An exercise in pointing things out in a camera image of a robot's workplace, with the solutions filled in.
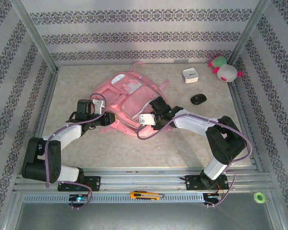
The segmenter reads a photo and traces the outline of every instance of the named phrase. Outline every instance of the metal bracket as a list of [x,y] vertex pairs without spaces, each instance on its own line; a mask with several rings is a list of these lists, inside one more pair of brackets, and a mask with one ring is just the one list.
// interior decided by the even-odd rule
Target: metal bracket
[[[100,176],[86,176],[86,177],[84,177],[84,183],[83,184],[91,187],[93,192],[99,192],[100,180],[101,180]],[[59,192],[87,192],[87,188],[82,187],[82,186],[73,185],[73,184],[59,183],[58,191]]]
[[187,191],[192,190],[218,190],[218,186],[220,186],[221,189],[229,189],[228,180],[226,175],[220,175],[219,178],[217,178],[216,182],[210,187],[206,188],[202,182],[201,182],[201,176],[200,175],[187,175],[185,176],[186,180],[186,188]]

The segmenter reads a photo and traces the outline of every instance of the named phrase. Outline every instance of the plush toy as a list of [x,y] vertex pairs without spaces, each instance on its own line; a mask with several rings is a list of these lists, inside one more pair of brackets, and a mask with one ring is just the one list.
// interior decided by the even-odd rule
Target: plush toy
[[208,67],[214,67],[213,73],[216,73],[217,77],[225,82],[232,82],[237,77],[242,77],[242,72],[238,72],[235,67],[228,65],[224,56],[212,59],[208,63]]

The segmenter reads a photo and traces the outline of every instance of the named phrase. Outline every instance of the small white cube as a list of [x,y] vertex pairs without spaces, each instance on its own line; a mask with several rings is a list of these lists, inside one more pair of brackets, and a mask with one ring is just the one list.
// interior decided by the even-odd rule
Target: small white cube
[[182,71],[182,78],[185,83],[189,84],[192,82],[197,82],[199,75],[194,68],[185,69]]

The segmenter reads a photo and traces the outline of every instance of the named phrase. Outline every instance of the patterned wallpaper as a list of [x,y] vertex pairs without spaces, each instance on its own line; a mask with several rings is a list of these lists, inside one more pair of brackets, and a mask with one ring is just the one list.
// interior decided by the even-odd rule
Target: patterned wallpaper
[[0,0],[0,226],[50,77],[11,3]]
[[59,66],[229,57],[257,2],[24,0]]
[[236,86],[255,147],[288,222],[288,1],[272,1],[241,58]]

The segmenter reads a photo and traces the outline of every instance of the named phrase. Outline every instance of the purple cable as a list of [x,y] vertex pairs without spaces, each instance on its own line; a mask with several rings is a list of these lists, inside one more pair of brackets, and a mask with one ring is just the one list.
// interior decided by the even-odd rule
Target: purple cable
[[74,184],[74,185],[82,186],[82,187],[87,188],[87,189],[89,190],[89,192],[90,192],[90,198],[88,199],[87,202],[85,202],[84,205],[82,205],[82,206],[80,206],[80,207],[77,207],[77,210],[85,207],[88,203],[91,202],[91,200],[92,200],[92,198],[93,198],[93,191],[92,191],[92,189],[91,189],[89,186],[87,186],[87,185],[85,185],[85,184],[80,184],[80,183],[76,183],[76,182],[69,182],[69,181],[59,181],[59,182],[62,183],[62,184]]
[[77,123],[73,123],[73,124],[70,124],[70,125],[66,125],[60,129],[58,129],[57,131],[55,131],[47,140],[46,144],[45,144],[45,152],[44,152],[44,155],[45,155],[45,166],[46,166],[46,187],[49,188],[50,186],[50,176],[49,176],[49,162],[48,162],[48,146],[49,146],[49,142],[53,139],[53,137],[55,135],[57,135],[58,133],[60,133],[61,131],[63,131],[64,129],[68,128],[68,127],[72,127],[72,126],[76,126],[76,125],[82,125],[82,124],[85,124],[85,123],[89,123],[89,122],[92,122],[92,121],[96,121],[97,119],[101,118],[101,116],[105,113],[106,111],[106,107],[107,107],[107,101],[106,101],[106,98],[100,94],[100,93],[93,93],[90,98],[93,96],[93,95],[98,95],[100,97],[102,97],[102,99],[104,100],[105,102],[105,109],[104,111],[101,113],[101,115],[99,115],[98,117],[94,118],[94,119],[91,119],[91,120],[88,120],[88,121],[81,121],[81,122],[77,122]]
[[[158,133],[162,132],[167,126],[169,126],[170,123],[172,123],[172,122],[175,121],[176,119],[178,119],[178,118],[180,118],[180,117],[184,117],[184,116],[194,117],[194,118],[203,120],[203,121],[205,121],[205,122],[208,122],[208,123],[212,123],[212,124],[221,126],[222,128],[226,128],[226,129],[228,129],[228,130],[230,130],[230,131],[238,134],[238,135],[241,136],[243,139],[245,139],[246,143],[247,143],[247,144],[249,145],[249,147],[250,147],[250,150],[249,150],[248,154],[245,155],[244,157],[241,157],[241,158],[239,158],[239,159],[233,160],[228,166],[226,166],[226,168],[223,170],[223,173],[226,173],[226,170],[229,168],[230,165],[233,165],[234,162],[241,161],[241,160],[249,157],[249,156],[252,154],[253,147],[252,147],[252,145],[251,145],[251,142],[247,139],[247,137],[246,137],[245,135],[243,135],[242,133],[240,133],[239,131],[235,130],[235,129],[232,128],[232,127],[229,127],[229,126],[227,126],[227,125],[224,125],[224,124],[218,123],[218,122],[216,122],[216,121],[212,121],[212,120],[209,120],[209,119],[206,119],[206,118],[203,118],[203,117],[201,117],[201,116],[194,115],[194,114],[181,114],[181,115],[179,115],[179,116],[176,116],[176,117],[174,117],[172,120],[170,120],[169,122],[167,122],[167,123],[165,124],[165,126],[163,126],[159,131],[157,131],[157,132],[155,132],[154,134],[150,135],[149,137],[145,137],[145,138],[140,137],[139,133],[140,133],[140,131],[141,131],[141,129],[142,129],[143,126],[139,126],[136,135],[137,135],[137,137],[138,137],[140,140],[147,140],[147,139],[149,139],[149,138],[154,137],[154,136],[157,135]],[[215,205],[214,205],[213,203],[207,202],[207,201],[206,201],[206,203],[211,203],[211,206],[216,207],[216,206],[218,206],[219,204],[221,204],[221,203],[224,201],[224,199],[225,199],[225,198],[227,197],[227,195],[229,194],[229,191],[231,190],[231,188],[232,188],[232,186],[233,186],[233,184],[235,183],[235,180],[236,180],[236,173],[235,173],[234,171],[230,171],[230,172],[234,174],[234,179],[232,180],[232,183],[231,183],[230,187],[228,188],[227,192],[225,193],[225,196],[224,196],[218,203],[216,203]]]

